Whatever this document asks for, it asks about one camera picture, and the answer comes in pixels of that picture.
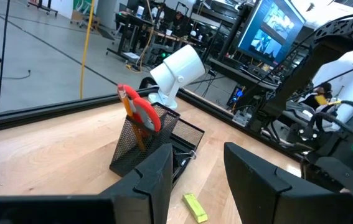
concrete floor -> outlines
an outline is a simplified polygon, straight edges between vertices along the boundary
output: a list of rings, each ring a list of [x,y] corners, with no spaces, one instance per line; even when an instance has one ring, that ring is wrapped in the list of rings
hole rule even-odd
[[[6,2],[2,0],[0,16],[4,17]],[[0,57],[2,54],[4,19],[0,19]],[[18,0],[11,1],[7,25],[6,50],[0,112],[49,105],[79,99],[80,74],[85,29],[70,24],[69,19],[46,15],[34,7],[26,7]],[[125,61],[117,55],[105,55],[110,40],[96,32],[90,36],[87,52],[83,97],[116,93],[117,83],[138,88],[146,72],[137,74],[125,68]],[[226,104],[235,82],[228,78],[215,80],[206,98],[220,105]],[[195,90],[199,84],[187,86]],[[208,83],[196,93],[201,95]]]

